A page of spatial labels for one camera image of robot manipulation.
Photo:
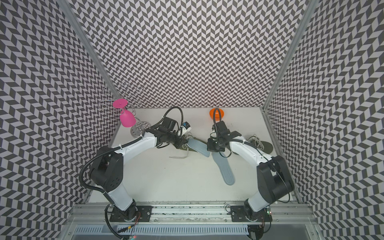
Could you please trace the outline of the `pink plastic wine glass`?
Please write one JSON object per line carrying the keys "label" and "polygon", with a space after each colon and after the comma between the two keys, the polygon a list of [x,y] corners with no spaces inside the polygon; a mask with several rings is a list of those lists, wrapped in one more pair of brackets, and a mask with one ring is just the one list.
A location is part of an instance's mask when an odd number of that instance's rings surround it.
{"label": "pink plastic wine glass", "polygon": [[136,118],[134,114],[126,109],[128,101],[125,99],[118,99],[113,102],[115,109],[121,110],[120,121],[125,128],[131,128],[136,124]]}

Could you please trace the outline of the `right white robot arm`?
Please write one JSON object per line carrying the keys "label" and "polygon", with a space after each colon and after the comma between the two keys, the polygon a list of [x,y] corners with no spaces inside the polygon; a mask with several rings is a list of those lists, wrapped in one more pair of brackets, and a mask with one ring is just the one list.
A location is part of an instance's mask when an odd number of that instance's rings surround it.
{"label": "right white robot arm", "polygon": [[207,141],[209,152],[230,150],[256,169],[258,191],[244,202],[245,216],[251,222],[265,220],[267,207],[294,191],[290,170],[282,156],[271,156],[247,141],[239,132],[230,131],[224,121],[214,122],[215,137]]}

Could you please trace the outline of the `grey-blue insole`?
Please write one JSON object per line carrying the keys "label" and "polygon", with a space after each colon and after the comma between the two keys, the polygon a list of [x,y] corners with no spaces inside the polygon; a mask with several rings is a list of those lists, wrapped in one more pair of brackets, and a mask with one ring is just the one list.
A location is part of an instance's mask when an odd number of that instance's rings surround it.
{"label": "grey-blue insole", "polygon": [[228,186],[232,186],[235,183],[235,177],[233,175],[233,172],[227,157],[224,157],[224,155],[220,152],[213,152],[212,156],[213,156],[214,162],[217,164],[220,170],[220,173],[223,177],[224,182]]}
{"label": "grey-blue insole", "polygon": [[204,157],[208,158],[210,156],[210,152],[208,151],[207,144],[204,142],[201,142],[198,139],[190,138],[187,142],[187,146],[197,153],[200,153]]}

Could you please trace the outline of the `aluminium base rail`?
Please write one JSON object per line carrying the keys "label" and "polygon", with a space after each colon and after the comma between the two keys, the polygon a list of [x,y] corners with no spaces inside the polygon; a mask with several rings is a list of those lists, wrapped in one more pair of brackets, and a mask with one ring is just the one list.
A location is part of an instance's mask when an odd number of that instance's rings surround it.
{"label": "aluminium base rail", "polygon": [[106,204],[76,205],[61,240],[321,240],[306,204],[274,204],[250,221],[240,202],[139,203],[138,221],[125,222]]}

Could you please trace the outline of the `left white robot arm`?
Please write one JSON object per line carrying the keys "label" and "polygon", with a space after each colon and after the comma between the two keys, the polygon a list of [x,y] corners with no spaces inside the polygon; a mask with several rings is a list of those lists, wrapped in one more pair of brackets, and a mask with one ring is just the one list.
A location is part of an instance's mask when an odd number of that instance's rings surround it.
{"label": "left white robot arm", "polygon": [[129,196],[122,184],[124,165],[139,154],[160,148],[162,144],[173,145],[179,149],[188,142],[185,134],[191,130],[188,122],[183,122],[177,130],[177,122],[171,118],[162,120],[144,130],[137,139],[115,148],[103,147],[97,156],[88,161],[81,169],[80,184],[86,189],[102,193],[113,207],[113,213],[123,221],[133,221],[137,215],[135,200]]}

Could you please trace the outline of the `orange bowl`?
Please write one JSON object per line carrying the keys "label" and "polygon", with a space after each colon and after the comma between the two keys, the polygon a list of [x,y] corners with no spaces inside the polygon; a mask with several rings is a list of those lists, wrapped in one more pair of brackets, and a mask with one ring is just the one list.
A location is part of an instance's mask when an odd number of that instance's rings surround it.
{"label": "orange bowl", "polygon": [[209,114],[210,114],[211,119],[215,119],[216,122],[221,121],[225,115],[225,113],[222,109],[218,109],[218,110],[211,109]]}

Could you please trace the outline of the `olive green sandal with laces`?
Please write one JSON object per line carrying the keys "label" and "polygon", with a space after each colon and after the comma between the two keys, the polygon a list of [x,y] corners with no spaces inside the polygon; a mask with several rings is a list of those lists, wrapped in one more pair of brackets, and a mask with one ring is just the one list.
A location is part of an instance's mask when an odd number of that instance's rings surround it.
{"label": "olive green sandal with laces", "polygon": [[183,145],[181,146],[180,150],[182,150],[182,151],[186,151],[187,153],[186,153],[184,156],[182,156],[182,157],[179,157],[179,156],[171,156],[170,158],[171,158],[171,159],[177,159],[177,160],[183,160],[183,159],[186,159],[186,158],[189,156],[189,152],[197,152],[196,150],[190,148],[190,147],[188,146],[188,144],[183,144]]}

